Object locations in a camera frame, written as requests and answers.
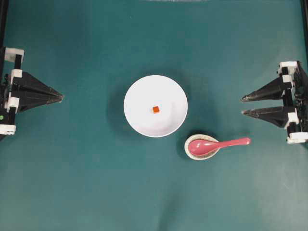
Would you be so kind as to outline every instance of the white bowl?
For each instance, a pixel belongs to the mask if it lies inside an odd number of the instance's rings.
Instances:
[[[146,76],[136,81],[124,99],[128,123],[142,135],[163,137],[176,131],[188,110],[185,92],[174,80],[165,76]]]

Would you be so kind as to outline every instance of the teal table surface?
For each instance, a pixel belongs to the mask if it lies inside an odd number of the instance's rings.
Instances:
[[[299,0],[12,0],[4,44],[65,99],[18,114],[0,143],[1,231],[308,230],[307,147],[241,115],[282,102],[239,100],[279,62],[307,71]],[[123,112],[152,74],[188,98],[163,138]],[[184,142],[196,133],[253,142],[193,161]]]

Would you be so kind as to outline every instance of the pink plastic spoon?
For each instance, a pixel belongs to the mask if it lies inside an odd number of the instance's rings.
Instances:
[[[224,141],[224,142],[195,140],[189,144],[188,150],[193,155],[206,155],[216,149],[235,146],[235,145],[248,145],[250,143],[251,143],[251,139],[248,137],[237,139],[237,140],[232,140],[232,141]]]

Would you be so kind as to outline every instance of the white bracket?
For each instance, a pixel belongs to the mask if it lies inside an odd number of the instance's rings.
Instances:
[[[289,136],[287,143],[305,143],[308,140],[308,132],[293,132]]]
[[[19,98],[17,97],[12,97],[11,96],[11,92],[9,93],[9,99],[8,101],[5,103],[4,108],[6,109],[7,112],[10,111],[10,107],[15,107],[16,111],[15,114],[17,113],[18,107],[19,107]]]
[[[24,60],[24,55],[25,51],[17,48],[5,48],[5,55],[4,55],[4,60],[9,61],[9,62],[15,62],[16,55],[19,54],[21,55],[21,62]]]
[[[294,83],[294,73],[297,69],[297,61],[289,61],[289,62],[280,62],[278,68],[278,75],[282,73],[282,68],[288,68],[288,74],[282,76],[282,80],[284,83],[290,82],[292,84],[292,91],[294,91],[295,83]]]
[[[295,112],[289,112],[288,113],[288,122],[284,126],[284,129],[287,129],[290,125],[290,123],[296,123],[299,124],[299,119],[297,115],[297,110],[295,109]]]
[[[11,85],[13,84],[14,78],[21,78],[23,76],[23,71],[20,69],[13,69],[11,71]]]
[[[14,135],[16,132],[15,125],[0,124],[0,134],[1,135]]]

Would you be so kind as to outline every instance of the orange cube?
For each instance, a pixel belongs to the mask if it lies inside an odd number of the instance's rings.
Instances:
[[[153,107],[153,112],[154,112],[154,113],[159,113],[159,107],[158,107],[158,106]]]

